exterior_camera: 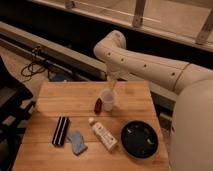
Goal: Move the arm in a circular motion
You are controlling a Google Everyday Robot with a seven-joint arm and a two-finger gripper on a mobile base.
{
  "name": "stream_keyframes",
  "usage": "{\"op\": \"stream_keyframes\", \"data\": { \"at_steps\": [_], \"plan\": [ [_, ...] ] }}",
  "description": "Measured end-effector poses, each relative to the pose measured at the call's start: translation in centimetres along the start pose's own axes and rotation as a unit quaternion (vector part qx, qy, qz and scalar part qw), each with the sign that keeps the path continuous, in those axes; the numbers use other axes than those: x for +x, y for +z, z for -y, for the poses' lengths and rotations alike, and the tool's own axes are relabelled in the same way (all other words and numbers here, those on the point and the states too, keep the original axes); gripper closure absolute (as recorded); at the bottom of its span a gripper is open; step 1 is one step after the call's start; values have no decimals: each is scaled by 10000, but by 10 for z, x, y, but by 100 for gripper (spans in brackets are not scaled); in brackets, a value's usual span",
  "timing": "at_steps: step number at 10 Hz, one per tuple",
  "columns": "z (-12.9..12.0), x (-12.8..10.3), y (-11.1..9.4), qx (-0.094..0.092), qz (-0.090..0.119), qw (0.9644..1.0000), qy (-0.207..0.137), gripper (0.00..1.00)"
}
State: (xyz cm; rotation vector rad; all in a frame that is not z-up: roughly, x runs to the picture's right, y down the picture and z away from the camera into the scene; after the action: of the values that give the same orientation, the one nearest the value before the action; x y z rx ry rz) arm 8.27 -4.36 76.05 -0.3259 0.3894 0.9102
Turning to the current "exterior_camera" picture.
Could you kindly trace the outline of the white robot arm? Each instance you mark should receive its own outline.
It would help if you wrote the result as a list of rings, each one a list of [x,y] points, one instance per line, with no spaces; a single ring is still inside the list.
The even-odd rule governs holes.
[[[114,30],[94,46],[108,73],[128,71],[177,95],[171,127],[171,171],[213,171],[213,70],[185,61],[126,49],[125,36]]]

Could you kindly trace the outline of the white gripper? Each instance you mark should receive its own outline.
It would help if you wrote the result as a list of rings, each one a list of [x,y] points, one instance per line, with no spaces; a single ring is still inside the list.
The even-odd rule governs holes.
[[[107,64],[107,82],[110,88],[114,88],[118,79],[125,76],[127,72],[114,64]]]

